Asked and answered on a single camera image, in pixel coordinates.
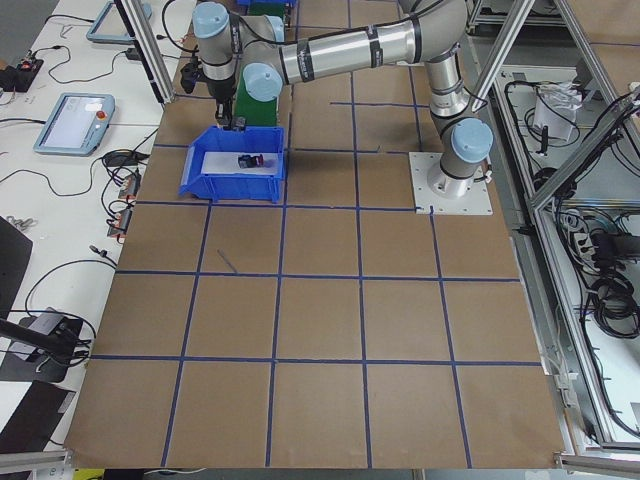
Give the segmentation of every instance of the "blue plastic container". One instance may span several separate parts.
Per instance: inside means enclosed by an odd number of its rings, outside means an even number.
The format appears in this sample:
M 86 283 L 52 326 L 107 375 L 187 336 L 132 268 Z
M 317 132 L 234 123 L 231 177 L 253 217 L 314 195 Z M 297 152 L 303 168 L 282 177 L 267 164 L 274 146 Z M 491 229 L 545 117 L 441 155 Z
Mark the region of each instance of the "blue plastic container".
M 296 6 L 298 0 L 237 0 L 238 5 L 251 5 L 252 3 L 286 3 L 292 7 Z
M 207 152 L 275 153 L 275 174 L 202 173 Z M 280 183 L 284 178 L 284 129 L 282 127 L 247 127 L 236 132 L 210 127 L 190 146 L 184 165 L 180 194 L 187 192 L 214 201 L 223 199 L 280 199 Z

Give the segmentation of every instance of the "white surface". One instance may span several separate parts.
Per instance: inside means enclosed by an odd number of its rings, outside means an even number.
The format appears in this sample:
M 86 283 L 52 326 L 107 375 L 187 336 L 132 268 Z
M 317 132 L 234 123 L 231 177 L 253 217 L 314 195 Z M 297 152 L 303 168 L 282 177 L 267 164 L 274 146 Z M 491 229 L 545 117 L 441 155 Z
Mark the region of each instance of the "white surface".
M 264 166 L 255 168 L 240 168 L 238 157 L 241 155 L 258 155 L 246 152 L 206 152 L 200 173 L 231 175 L 276 175 L 278 173 L 278 154 L 263 153 Z
M 93 18 L 104 3 L 100 0 L 60 0 L 54 13 Z M 165 0 L 148 0 L 148 3 L 153 9 L 151 24 L 154 33 L 163 33 L 160 11 Z M 167 23 L 174 37 L 180 38 L 187 31 L 194 5 L 195 0 L 181 0 L 169 9 Z M 65 25 L 73 27 L 65 34 L 66 38 L 61 38 Z M 89 42 L 85 38 L 88 27 L 89 24 L 76 20 L 53 18 L 43 28 L 33 49 L 52 45 L 69 47 L 71 62 L 54 71 L 60 79 L 88 78 L 107 72 L 113 56 L 124 50 L 124 46 Z M 159 44 L 163 53 L 179 55 L 179 51 L 168 40 L 159 41 Z M 116 60 L 112 75 L 89 83 L 69 85 L 58 85 L 47 75 L 49 68 L 67 58 L 64 49 L 43 51 L 38 56 L 45 60 L 43 70 L 29 92 L 17 94 L 10 105 L 0 106 L 0 118 L 46 120 L 64 92 L 111 94 L 116 98 L 116 112 L 102 144 L 90 157 L 39 155 L 33 152 L 32 147 L 42 125 L 0 124 L 0 152 L 6 152 L 0 155 L 0 178 L 17 169 L 30 169 L 47 175 L 53 188 L 60 193 L 83 191 L 89 185 L 91 163 L 110 150 L 135 147 L 159 125 L 162 108 L 156 102 L 142 65 L 126 60 L 124 55 Z M 166 59 L 167 66 L 171 67 L 170 75 L 174 74 L 177 63 L 177 60 Z M 153 138 L 140 151 L 148 153 L 152 144 Z M 114 239 L 107 238 L 107 216 L 100 204 L 100 194 L 108 179 L 100 162 L 93 169 L 93 178 L 90 192 L 68 198 L 54 196 L 43 178 L 27 173 L 20 173 L 0 184 L 1 216 L 37 220 L 25 232 L 33 241 L 33 253 L 14 308 L 23 308 L 27 292 L 51 268 L 72 260 L 100 260 L 89 250 L 89 245 L 106 249 L 111 258 L 118 260 L 121 246 Z M 117 198 L 117 193 L 118 188 L 111 184 L 105 194 L 106 203 Z M 98 328 L 112 279 L 113 270 L 97 263 L 65 267 L 53 273 L 36 289 L 29 307 L 38 310 L 51 306 L 81 315 Z M 17 322 L 22 316 L 20 313 L 11 314 L 9 320 Z M 81 338 L 89 336 L 85 326 Z M 8 344 L 8 340 L 0 338 L 0 349 L 6 349 Z M 58 385 L 79 391 L 84 373 L 84 366 L 72 368 Z M 15 399 L 26 391 L 24 385 L 0 383 L 0 420 L 5 419 L 6 422 L 11 416 L 17 406 Z M 57 442 L 65 439 L 77 398 L 78 395 L 53 434 Z M 48 449 L 57 450 L 59 447 L 49 444 Z
M 484 182 L 474 183 L 471 190 L 459 200 L 449 200 L 437 195 L 427 184 L 427 172 L 432 165 L 440 161 L 440 153 L 411 152 L 411 183 L 416 213 L 434 215 L 491 215 L 491 200 Z

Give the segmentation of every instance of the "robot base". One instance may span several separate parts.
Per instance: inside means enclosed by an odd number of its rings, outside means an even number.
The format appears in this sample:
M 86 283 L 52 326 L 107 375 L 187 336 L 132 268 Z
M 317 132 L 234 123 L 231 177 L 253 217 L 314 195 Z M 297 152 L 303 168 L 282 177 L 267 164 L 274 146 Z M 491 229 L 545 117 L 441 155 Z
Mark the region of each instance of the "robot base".
M 413 198 L 416 213 L 434 215 L 491 215 L 491 201 L 485 182 L 472 183 L 471 188 L 462 198 L 450 200 L 436 194 L 427 181 L 427 173 L 431 167 L 440 161 L 441 153 L 411 152 L 411 181 L 413 183 Z M 476 177 L 482 176 L 478 167 Z

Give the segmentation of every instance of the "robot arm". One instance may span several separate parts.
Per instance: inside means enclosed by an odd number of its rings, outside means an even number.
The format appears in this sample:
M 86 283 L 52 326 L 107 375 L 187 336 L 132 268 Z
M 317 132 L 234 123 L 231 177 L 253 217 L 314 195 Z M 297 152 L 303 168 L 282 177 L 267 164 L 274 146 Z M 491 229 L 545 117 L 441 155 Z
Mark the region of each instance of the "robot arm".
M 424 62 L 431 85 L 431 115 L 444 144 L 429 173 L 438 195 L 463 196 L 489 153 L 493 135 L 475 118 L 456 64 L 458 40 L 467 19 L 465 0 L 399 0 L 402 20 L 283 42 L 269 17 L 239 17 L 205 2 L 193 14 L 203 74 L 218 100 L 233 96 L 234 54 L 242 53 L 247 92 L 258 101 L 278 97 L 283 85 L 376 68 L 399 61 Z

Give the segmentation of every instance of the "tablet device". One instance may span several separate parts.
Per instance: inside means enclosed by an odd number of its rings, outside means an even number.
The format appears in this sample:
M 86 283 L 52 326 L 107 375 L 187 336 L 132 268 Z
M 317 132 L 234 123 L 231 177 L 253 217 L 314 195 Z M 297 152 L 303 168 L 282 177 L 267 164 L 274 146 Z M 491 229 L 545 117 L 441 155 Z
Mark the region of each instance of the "tablet device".
M 142 4 L 144 14 L 149 19 L 151 17 L 151 6 L 148 3 Z M 127 28 L 120 18 L 118 9 L 112 1 L 107 2 L 98 18 L 93 22 L 87 32 L 87 40 L 96 43 L 117 43 L 121 45 L 131 45 L 133 39 L 127 33 Z
M 111 95 L 63 93 L 33 149 L 52 155 L 90 155 L 100 144 L 115 105 Z

